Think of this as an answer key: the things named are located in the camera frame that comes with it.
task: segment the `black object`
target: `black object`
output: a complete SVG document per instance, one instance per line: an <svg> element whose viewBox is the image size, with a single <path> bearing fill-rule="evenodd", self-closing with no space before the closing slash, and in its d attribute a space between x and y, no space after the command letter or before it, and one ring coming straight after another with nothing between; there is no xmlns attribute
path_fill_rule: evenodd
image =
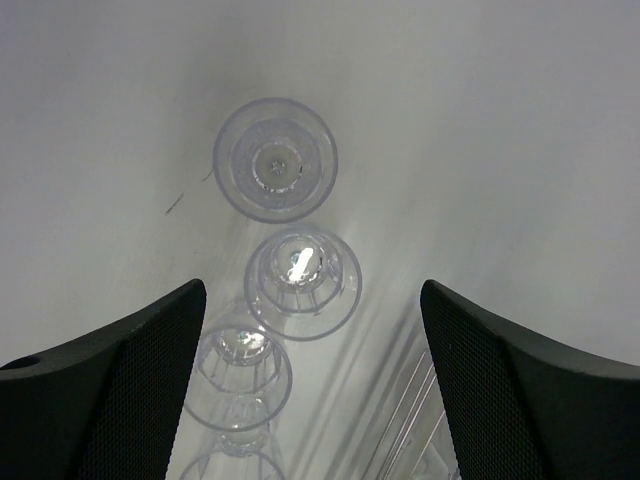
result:
<svg viewBox="0 0 640 480"><path fill-rule="evenodd" d="M433 280L421 306L463 480L640 478L640 367L558 343Z"/></svg>
<svg viewBox="0 0 640 480"><path fill-rule="evenodd" d="M164 479L205 303L193 280L0 368L0 478Z"/></svg>

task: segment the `white table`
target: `white table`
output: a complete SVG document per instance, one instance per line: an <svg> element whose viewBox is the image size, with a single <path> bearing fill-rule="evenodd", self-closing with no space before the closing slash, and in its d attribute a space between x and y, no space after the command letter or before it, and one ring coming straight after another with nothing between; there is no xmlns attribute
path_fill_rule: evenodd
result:
<svg viewBox="0 0 640 480"><path fill-rule="evenodd" d="M632 0L2 1L0 363L192 277L210 315L239 295L274 227L203 179L227 116L285 96L335 135L310 220L364 274L344 329L287 345L291 478L324 478L426 278L640 364L639 25Z"/></svg>

